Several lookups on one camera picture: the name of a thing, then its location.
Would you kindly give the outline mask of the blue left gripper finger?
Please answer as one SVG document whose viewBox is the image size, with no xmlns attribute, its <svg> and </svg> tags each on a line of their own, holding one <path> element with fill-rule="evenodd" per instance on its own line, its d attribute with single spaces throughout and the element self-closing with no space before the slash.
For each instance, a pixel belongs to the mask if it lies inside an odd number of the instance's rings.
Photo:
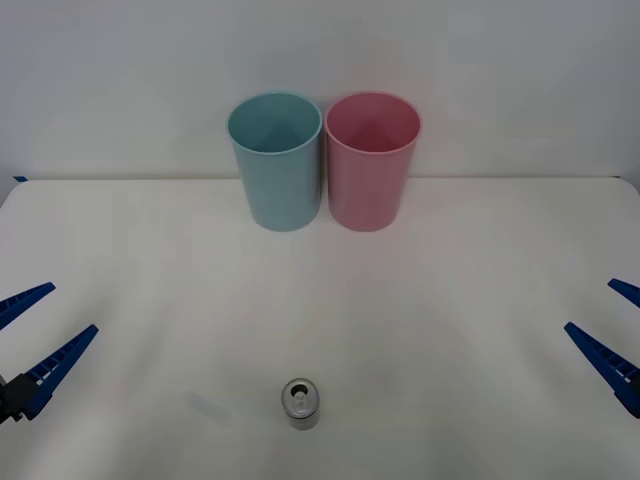
<svg viewBox="0 0 640 480">
<path fill-rule="evenodd" d="M 0 301 L 0 329 L 3 330 L 26 310 L 55 290 L 52 282 L 47 282 Z"/>
<path fill-rule="evenodd" d="M 33 420 L 90 345 L 99 329 L 90 325 L 53 354 L 9 382 L 9 417 Z"/>
</svg>

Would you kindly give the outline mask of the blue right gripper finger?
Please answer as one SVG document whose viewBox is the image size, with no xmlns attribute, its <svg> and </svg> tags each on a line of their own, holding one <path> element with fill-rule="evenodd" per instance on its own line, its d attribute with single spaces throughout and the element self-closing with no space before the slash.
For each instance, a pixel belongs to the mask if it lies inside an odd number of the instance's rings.
<svg viewBox="0 0 640 480">
<path fill-rule="evenodd" d="M 608 286 L 632 304 L 640 304 L 640 288 L 619 279 L 611 279 Z"/>
<path fill-rule="evenodd" d="M 574 344 L 634 417 L 639 417 L 639 368 L 572 322 L 564 326 Z"/>
</svg>

